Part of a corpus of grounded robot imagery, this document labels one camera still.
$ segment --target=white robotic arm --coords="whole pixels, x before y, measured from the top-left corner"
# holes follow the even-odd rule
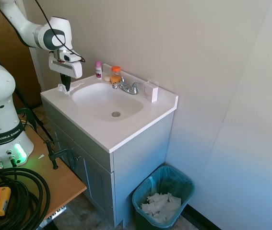
[[[18,9],[15,0],[0,0],[0,11],[25,45],[50,51],[49,67],[61,74],[68,91],[71,77],[82,76],[81,61],[84,61],[73,51],[69,21],[52,17],[45,25],[31,23]],[[14,108],[14,89],[13,76],[0,65],[0,166],[6,168],[12,167],[12,162],[16,166],[26,163],[34,148]]]
[[[73,78],[82,76],[80,62],[84,60],[73,50],[67,19],[51,17],[45,25],[34,24],[23,16],[15,0],[0,0],[0,11],[25,45],[52,51],[48,59],[51,70]]]

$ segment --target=pink bottle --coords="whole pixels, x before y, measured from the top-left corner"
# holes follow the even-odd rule
[[[102,79],[102,62],[101,61],[97,61],[95,63],[95,70],[96,70],[96,77],[98,79]]]

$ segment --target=green led light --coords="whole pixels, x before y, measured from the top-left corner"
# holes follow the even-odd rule
[[[20,144],[15,144],[14,146],[16,148],[17,153],[19,154],[21,162],[24,162],[27,158],[27,155],[26,155],[24,149],[22,148],[22,146]]]

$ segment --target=gray cabinet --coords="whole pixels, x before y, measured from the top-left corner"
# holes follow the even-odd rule
[[[42,101],[55,138],[65,140],[57,147],[73,149],[74,172],[87,186],[84,194],[114,227],[120,223],[125,227],[133,214],[133,191],[165,162],[174,113],[108,153],[53,105]]]
[[[57,142],[56,147],[60,150],[65,148],[73,149],[73,154],[75,155],[76,159],[76,167],[73,171],[87,186],[84,194],[114,225],[113,193],[111,188],[114,181],[114,174],[109,173],[106,169],[104,169],[51,120],[49,123],[53,129],[56,139],[64,140],[64,142]],[[66,156],[63,156],[62,160],[69,165]]]

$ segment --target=metal clamp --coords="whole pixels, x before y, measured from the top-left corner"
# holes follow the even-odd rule
[[[55,141],[49,141],[46,140],[44,143],[46,144],[46,147],[48,149],[48,157],[51,160],[51,162],[53,163],[53,169],[57,169],[58,165],[56,163],[56,158],[58,157],[62,157],[62,156],[67,156],[70,167],[72,169],[76,168],[76,162],[75,162],[75,156],[73,154],[73,149],[62,149],[58,152],[55,152],[52,147],[51,147],[51,143],[56,143],[56,142],[63,142],[62,140],[55,140]]]

